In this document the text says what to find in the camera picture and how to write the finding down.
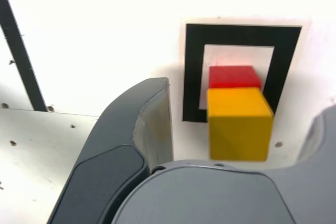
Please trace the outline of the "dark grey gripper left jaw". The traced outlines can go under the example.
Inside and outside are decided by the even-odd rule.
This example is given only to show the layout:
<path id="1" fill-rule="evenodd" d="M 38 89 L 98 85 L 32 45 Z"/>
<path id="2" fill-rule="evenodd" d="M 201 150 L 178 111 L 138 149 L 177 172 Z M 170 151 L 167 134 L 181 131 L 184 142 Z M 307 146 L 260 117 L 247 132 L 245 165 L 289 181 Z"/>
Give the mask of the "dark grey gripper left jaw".
<path id="1" fill-rule="evenodd" d="M 48 222 L 111 223 L 152 169 L 172 160 L 169 80 L 146 79 L 100 115 Z"/>

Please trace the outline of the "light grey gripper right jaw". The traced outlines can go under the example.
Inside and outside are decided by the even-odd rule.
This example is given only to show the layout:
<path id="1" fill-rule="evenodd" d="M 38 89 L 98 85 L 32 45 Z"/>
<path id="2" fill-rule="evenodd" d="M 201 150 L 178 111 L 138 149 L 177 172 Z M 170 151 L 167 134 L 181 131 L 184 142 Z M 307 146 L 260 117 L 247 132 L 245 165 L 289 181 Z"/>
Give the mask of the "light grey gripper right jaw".
<path id="1" fill-rule="evenodd" d="M 307 152 L 260 171 L 169 165 L 131 192 L 113 223 L 335 223 L 335 106 L 314 118 Z"/>

